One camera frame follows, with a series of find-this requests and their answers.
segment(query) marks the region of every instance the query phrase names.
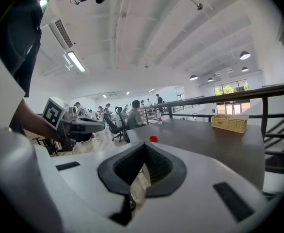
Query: ceiling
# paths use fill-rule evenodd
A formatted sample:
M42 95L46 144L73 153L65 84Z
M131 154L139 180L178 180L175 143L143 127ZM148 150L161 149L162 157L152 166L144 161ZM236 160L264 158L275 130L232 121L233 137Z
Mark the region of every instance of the ceiling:
M88 0L78 6L50 0L42 25L61 19L73 43L65 51L73 50L86 72L69 71L56 60L41 64L42 74L96 96L189 84L191 74L203 85L224 69L233 69L231 78L242 75L243 66L254 72L257 54L245 7L244 0ZM42 48L51 46L49 40ZM244 50L251 58L241 61Z

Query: railing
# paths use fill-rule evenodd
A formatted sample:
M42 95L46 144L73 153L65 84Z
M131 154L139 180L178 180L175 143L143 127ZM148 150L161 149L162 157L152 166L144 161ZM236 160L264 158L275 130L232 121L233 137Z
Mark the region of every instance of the railing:
M150 115L155 115L156 113L149 112L152 111L152 109L159 108L160 110L163 110L168 113L162 113L163 116L169 116L169 118L173 118L173 116L181 116L181 117L206 117L208 118L208 121L211 122L211 118L214 115L199 115L199 114L176 114L175 113L175 107L183 107L183 106L193 106L193 105L200 105L200 104L207 104L207 103L218 103L218 102L226 102L226 101L238 101L238 100L249 100L249 99L262 99L262 107L263 107L263 113L261 115L249 115L249 118L261 118L261 132L263 138L268 137L268 139L265 142L268 142L269 139L272 138L278 138L276 143L279 142L281 139L284 138L284 133L282 133L284 130L279 131L278 133L271 133L272 130L277 128L278 125L273 127L271 130L266 132L267 129L267 121L268 118L284 118L284 113L280 114L269 114L268 115L268 97L275 97L275 96L283 96L284 95L284 85L278 85L278 86L272 86L272 87L266 87L256 90L250 90L250 91L242 91L242 92L235 92L231 94L224 94L220 96L211 96L211 97L203 97L203 98L192 98L188 100L181 100L181 101L174 101L169 103L162 103L162 104L156 104L155 106L147 106L144 107L143 117L146 119L147 124L150 124L149 119L156 120L156 118ZM268 147L271 147L275 143L270 143L265 147L267 149ZM266 154L268 155L278 155L278 156L284 156L284 152L274 152L274 151L266 151ZM266 170L271 172L277 172L284 174L284 167L278 167L278 166L266 166Z

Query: table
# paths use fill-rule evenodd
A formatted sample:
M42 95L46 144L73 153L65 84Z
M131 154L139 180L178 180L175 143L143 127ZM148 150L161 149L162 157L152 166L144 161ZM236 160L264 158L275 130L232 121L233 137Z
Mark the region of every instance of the table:
M213 128L211 123L167 119L127 131L131 142L148 142L152 135L158 143L212 157L263 189L265 175L264 141L257 125L245 133Z

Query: tree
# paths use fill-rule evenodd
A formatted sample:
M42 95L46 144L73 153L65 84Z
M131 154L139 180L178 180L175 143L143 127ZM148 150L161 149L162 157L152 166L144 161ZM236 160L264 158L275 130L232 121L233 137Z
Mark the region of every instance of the tree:
M237 92L236 89L232 88L230 85L227 85L223 88L224 94L234 93Z
M223 94L223 91L221 91L218 87L215 87L215 88L214 88L214 92L215 92L215 95L216 95L216 96Z
M244 90L245 90L245 91L248 91L248 90L249 90L248 81L246 81L245 84L244 84Z

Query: water bottle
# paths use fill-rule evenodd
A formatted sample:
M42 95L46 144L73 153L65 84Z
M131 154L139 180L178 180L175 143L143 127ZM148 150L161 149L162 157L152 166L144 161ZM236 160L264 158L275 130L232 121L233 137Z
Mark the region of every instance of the water bottle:
M159 109L157 109L156 115L158 119L158 124L162 124L161 113Z

